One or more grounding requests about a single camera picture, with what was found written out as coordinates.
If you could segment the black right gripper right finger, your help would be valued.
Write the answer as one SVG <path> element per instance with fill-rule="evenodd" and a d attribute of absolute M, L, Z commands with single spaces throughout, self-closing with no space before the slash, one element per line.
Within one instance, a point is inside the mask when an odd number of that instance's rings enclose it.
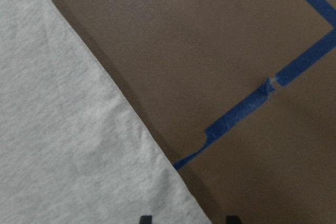
<path fill-rule="evenodd" d="M 226 216 L 226 224 L 243 224 L 238 216 Z"/>

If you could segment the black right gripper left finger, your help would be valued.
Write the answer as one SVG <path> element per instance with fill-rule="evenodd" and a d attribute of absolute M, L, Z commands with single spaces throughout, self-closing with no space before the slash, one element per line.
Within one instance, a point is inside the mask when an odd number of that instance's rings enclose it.
<path fill-rule="evenodd" d="M 143 215 L 140 217 L 139 224 L 152 224 L 151 215 Z"/>

